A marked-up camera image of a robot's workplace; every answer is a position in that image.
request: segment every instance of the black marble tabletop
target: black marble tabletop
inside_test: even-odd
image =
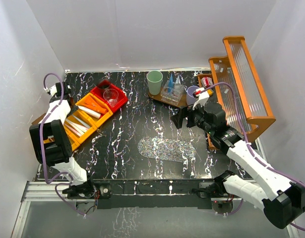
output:
[[[196,85],[200,71],[164,71],[180,76],[185,89]],[[177,130],[170,116],[178,109],[151,100],[147,95],[147,72],[69,73],[77,102],[108,77],[128,97],[128,103],[114,113],[74,152],[74,157],[94,180],[98,179],[212,179],[225,170],[242,178],[249,175],[220,151],[209,151],[204,131],[183,127]],[[35,180],[42,180],[39,168]],[[57,171],[49,169],[49,177]]]

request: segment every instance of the wooden tray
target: wooden tray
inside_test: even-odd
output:
[[[178,103],[178,105],[174,105],[174,104],[171,104],[169,102],[164,102],[162,101],[162,96],[161,96],[161,92],[163,90],[163,87],[161,88],[160,90],[160,93],[157,94],[157,95],[152,95],[151,93],[149,93],[149,89],[148,89],[148,96],[153,99],[153,100],[156,100],[156,101],[159,101],[159,102],[162,102],[162,103],[165,103],[165,104],[168,104],[168,105],[171,105],[173,107],[176,107],[176,108],[180,108],[180,107],[187,107],[187,104],[186,104],[186,92],[184,91],[183,92],[183,95]]]

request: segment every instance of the green cup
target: green cup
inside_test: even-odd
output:
[[[152,95],[160,93],[163,74],[159,71],[150,71],[147,74],[148,88]]]

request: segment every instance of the gray floor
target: gray floor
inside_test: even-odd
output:
[[[96,210],[87,219],[77,216],[63,202],[32,202],[22,237],[288,238],[289,235],[286,229],[272,226],[248,202],[226,218],[212,210],[196,208],[121,208]]]

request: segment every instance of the ribbed translucent panel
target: ribbed translucent panel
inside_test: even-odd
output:
[[[241,43],[230,43],[238,73],[247,98],[251,115],[267,116],[267,112],[258,91],[256,81],[251,73],[244,49]]]
[[[251,125],[247,124],[247,122],[246,122],[244,108],[243,108],[240,94],[239,94],[238,88],[236,86],[236,82],[235,82],[231,69],[230,68],[228,69],[224,63],[215,63],[214,65],[215,65],[215,72],[216,72],[218,81],[229,83],[232,86],[232,88],[235,92],[235,96],[236,96],[236,100],[237,100],[237,108],[240,113],[241,122],[246,131],[251,131]],[[220,87],[222,100],[223,100],[224,107],[225,107],[227,123],[230,126],[237,129],[239,132],[241,132],[241,128],[240,128],[240,126],[237,122],[237,118],[236,118],[236,109],[235,109],[232,93],[230,92],[229,88],[225,85],[220,85],[219,87]]]

